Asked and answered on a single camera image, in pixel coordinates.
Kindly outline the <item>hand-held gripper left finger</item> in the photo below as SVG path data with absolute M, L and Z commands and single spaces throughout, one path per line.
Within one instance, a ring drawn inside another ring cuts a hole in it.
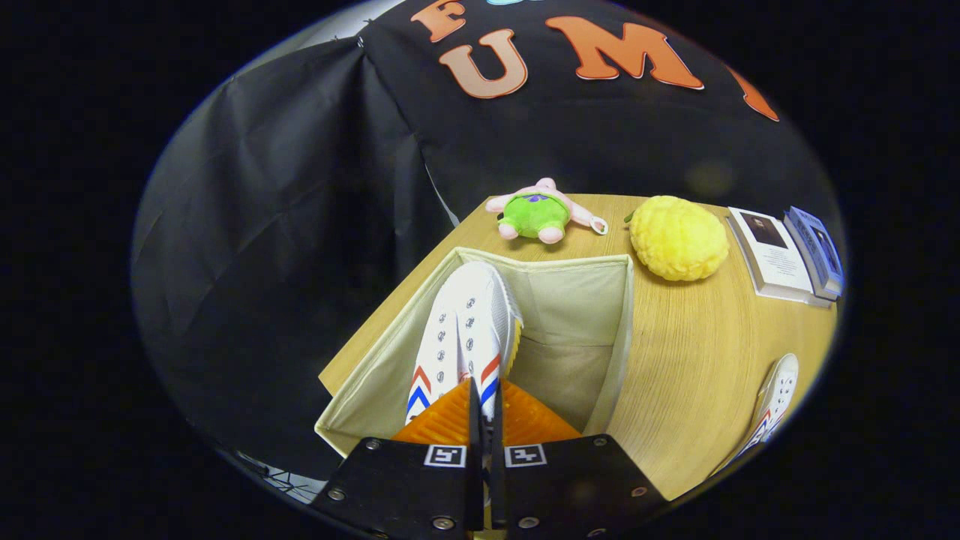
M 363 538 L 473 539 L 485 525 L 482 423 L 476 386 L 460 388 L 465 444 L 362 438 L 310 509 Z

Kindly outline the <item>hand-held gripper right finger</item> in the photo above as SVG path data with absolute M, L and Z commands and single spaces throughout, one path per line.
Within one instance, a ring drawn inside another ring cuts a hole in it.
M 559 433 L 561 419 L 510 382 L 495 397 L 491 526 L 507 539 L 614 539 L 668 500 L 607 433 Z

